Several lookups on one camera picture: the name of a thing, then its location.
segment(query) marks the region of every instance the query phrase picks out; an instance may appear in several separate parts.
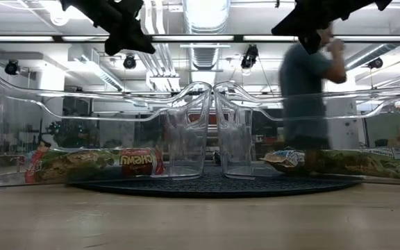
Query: man's arm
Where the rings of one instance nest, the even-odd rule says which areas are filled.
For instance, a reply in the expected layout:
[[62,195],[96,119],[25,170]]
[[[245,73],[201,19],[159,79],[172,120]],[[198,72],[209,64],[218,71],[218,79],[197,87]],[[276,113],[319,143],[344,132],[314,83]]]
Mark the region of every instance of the man's arm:
[[347,73],[345,72],[343,50],[338,47],[333,48],[331,49],[332,60],[328,60],[321,53],[315,53],[313,55],[307,54],[303,62],[305,67],[314,75],[334,83],[344,83],[347,81]]
[[347,81],[347,73],[345,72],[344,54],[341,51],[331,53],[333,63],[331,67],[322,75],[334,83],[344,83]]

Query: black robotic claw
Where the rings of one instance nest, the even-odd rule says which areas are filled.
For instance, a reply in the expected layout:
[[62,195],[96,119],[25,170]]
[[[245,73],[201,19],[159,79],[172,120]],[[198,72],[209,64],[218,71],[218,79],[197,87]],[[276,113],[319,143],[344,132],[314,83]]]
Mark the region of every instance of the black robotic claw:
[[122,49],[130,49],[145,53],[155,53],[151,40],[143,33],[140,21],[136,17],[142,8],[142,0],[60,0],[62,9],[73,6],[109,32],[104,46],[106,53],[115,55]]
[[375,3],[380,11],[392,0],[296,0],[294,10],[272,30],[273,35],[299,37],[308,53],[319,50],[320,37],[316,30],[326,28],[336,19],[347,20],[356,10]]

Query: snack bag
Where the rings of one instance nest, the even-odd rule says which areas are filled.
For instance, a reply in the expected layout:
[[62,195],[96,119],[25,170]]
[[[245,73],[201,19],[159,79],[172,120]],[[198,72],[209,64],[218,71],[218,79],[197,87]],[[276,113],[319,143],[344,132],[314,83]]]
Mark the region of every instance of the snack bag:
[[303,163],[269,157],[264,160],[280,172],[298,174],[344,174],[400,179],[400,148],[359,150],[307,150],[301,154]]
[[114,168],[121,171],[108,178],[161,175],[165,170],[161,152],[155,149],[51,149],[33,154],[26,183],[91,181]]
[[163,156],[157,149],[122,149],[119,164],[125,176],[161,175],[165,170]]

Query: fluorescent light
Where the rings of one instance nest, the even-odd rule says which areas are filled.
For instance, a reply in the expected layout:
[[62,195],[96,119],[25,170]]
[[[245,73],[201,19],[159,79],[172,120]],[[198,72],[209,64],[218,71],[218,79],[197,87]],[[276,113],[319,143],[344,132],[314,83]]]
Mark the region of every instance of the fluorescent light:
[[379,46],[379,47],[377,47],[377,48],[375,48],[375,49],[373,49],[373,50],[371,50],[371,51],[365,53],[363,56],[361,56],[361,57],[359,57],[358,59],[356,59],[356,60],[350,62],[350,63],[349,63],[348,65],[346,65],[345,67],[350,68],[351,66],[355,65],[357,62],[359,62],[360,60],[364,59],[365,57],[371,55],[372,53],[378,51],[379,49],[382,49],[382,47],[384,47],[384,46],[385,46],[385,45],[382,44],[381,46]]
[[201,0],[186,1],[183,4],[187,25],[198,29],[214,31],[228,19],[230,1]]
[[124,87],[121,83],[115,80],[111,75],[109,75],[106,71],[104,71],[98,64],[91,61],[87,56],[81,56],[83,60],[79,60],[78,58],[74,58],[76,62],[80,62],[85,65],[91,72],[93,72],[96,76],[98,76],[104,83],[107,83],[114,88],[119,88],[121,91],[125,91]]
[[53,42],[51,36],[7,36],[0,35],[0,42]]
[[172,92],[129,92],[128,94],[132,94],[132,95],[170,95],[172,94]]
[[233,35],[155,35],[152,37],[154,42],[173,42],[173,41],[196,41],[196,42],[209,42],[209,41],[232,41]]
[[108,36],[63,36],[66,42],[104,42]]
[[[389,6],[387,6],[387,9],[400,10],[400,5],[398,4],[399,3],[397,4],[391,3]],[[292,10],[294,9],[295,6],[296,6],[295,2],[289,1],[289,2],[281,2],[278,8]],[[244,3],[239,3],[237,1],[235,3],[232,3],[231,7],[232,8],[276,8],[276,4],[272,1],[245,1]],[[372,4],[369,6],[365,6],[361,10],[378,10],[378,7],[376,6],[376,4]]]
[[335,38],[344,40],[344,41],[366,41],[366,42],[375,42],[375,41],[393,41],[400,42],[400,35],[338,35]]
[[274,35],[244,35],[244,41],[259,41],[259,42],[294,42],[297,38],[294,36],[274,36]]
[[206,48],[206,49],[219,49],[219,48],[229,48],[229,44],[180,44],[182,49],[196,49],[196,48]]
[[213,85],[215,82],[215,72],[192,72],[191,82],[204,82]]

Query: cable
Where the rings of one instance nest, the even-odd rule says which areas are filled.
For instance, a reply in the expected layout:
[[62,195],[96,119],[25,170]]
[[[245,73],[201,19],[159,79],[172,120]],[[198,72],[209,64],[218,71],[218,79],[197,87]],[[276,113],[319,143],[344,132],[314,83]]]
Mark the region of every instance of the cable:
[[229,81],[233,80],[234,74],[235,74],[235,70],[236,70],[236,68],[234,67],[233,73],[231,74],[231,77],[229,78]]
[[373,74],[372,74],[372,69],[369,69],[369,80],[372,84],[372,90],[374,89],[374,85],[373,85]]
[[260,62],[260,66],[262,67],[263,76],[265,76],[265,79],[266,79],[268,87],[269,87],[269,91],[273,94],[271,85],[269,84],[269,81],[268,81],[268,77],[267,77],[267,75],[265,73],[265,69],[263,69],[262,60],[260,59],[260,56],[257,56],[257,58],[258,58],[258,62]]

